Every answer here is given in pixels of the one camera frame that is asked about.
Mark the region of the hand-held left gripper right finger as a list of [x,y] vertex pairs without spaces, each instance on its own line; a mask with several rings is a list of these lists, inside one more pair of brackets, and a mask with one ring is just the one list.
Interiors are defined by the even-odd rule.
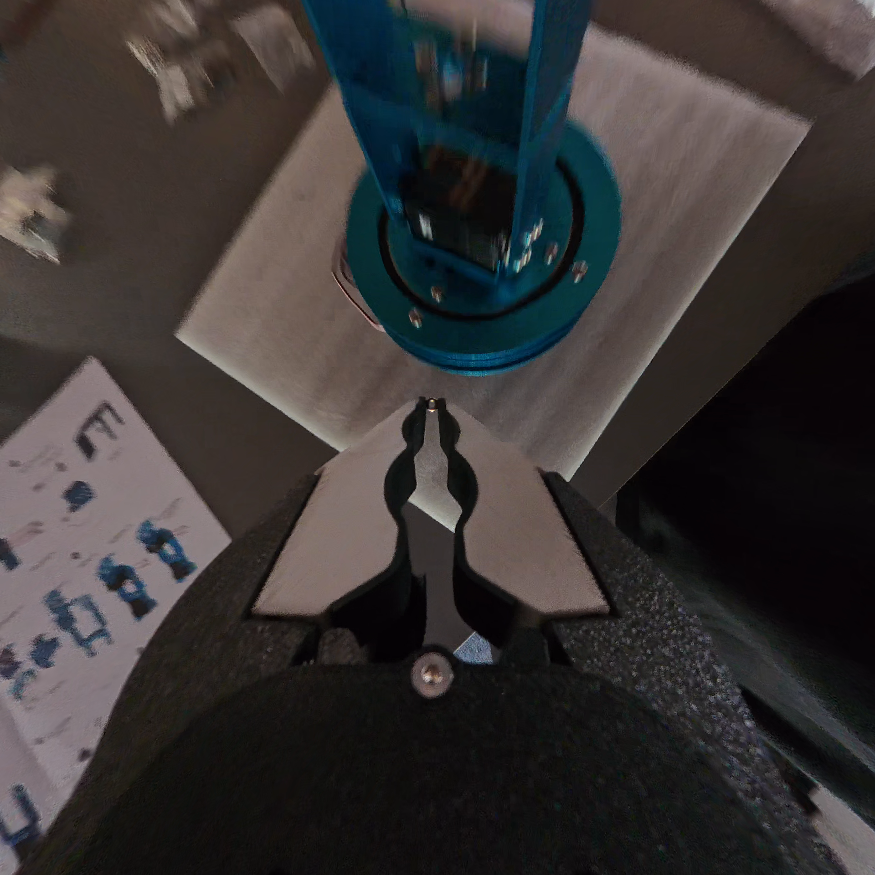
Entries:
[[457,405],[437,403],[460,509],[453,596],[463,616],[608,616],[610,603],[541,470]]

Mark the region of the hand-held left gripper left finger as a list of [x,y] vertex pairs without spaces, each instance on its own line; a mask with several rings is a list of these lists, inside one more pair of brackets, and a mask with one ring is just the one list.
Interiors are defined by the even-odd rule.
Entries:
[[337,615],[376,592],[399,616],[410,589],[403,508],[417,489],[425,400],[409,401],[327,462],[254,604],[258,616]]

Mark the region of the blue toy robot arm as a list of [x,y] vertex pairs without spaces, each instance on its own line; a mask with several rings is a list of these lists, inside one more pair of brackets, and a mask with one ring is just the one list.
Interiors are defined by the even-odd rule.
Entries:
[[564,339],[607,278],[621,197],[569,113],[591,2],[304,2],[366,159],[346,258],[418,360],[502,373]]

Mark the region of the printed instruction sheet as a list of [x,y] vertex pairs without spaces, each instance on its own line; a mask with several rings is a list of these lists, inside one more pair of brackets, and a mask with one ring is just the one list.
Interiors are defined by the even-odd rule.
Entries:
[[2,873],[47,831],[149,640],[229,542],[95,358],[2,444]]

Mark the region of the white foam mat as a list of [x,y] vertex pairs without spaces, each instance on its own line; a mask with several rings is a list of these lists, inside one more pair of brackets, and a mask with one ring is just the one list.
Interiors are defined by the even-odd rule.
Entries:
[[616,170],[620,242],[575,329],[530,365],[445,374],[347,302],[333,256],[364,159],[334,87],[177,338],[339,451],[404,402],[443,397],[542,468],[573,476],[810,123],[596,26],[571,113]]

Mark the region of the pile of small screw bags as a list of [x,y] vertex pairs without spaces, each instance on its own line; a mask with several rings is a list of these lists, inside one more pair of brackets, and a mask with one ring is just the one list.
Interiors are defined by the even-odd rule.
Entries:
[[[226,98],[243,51],[279,93],[318,67],[290,2],[136,2],[123,42],[155,84],[169,126]],[[55,200],[58,178],[52,165],[16,169],[2,161],[2,240],[54,264],[72,224]]]

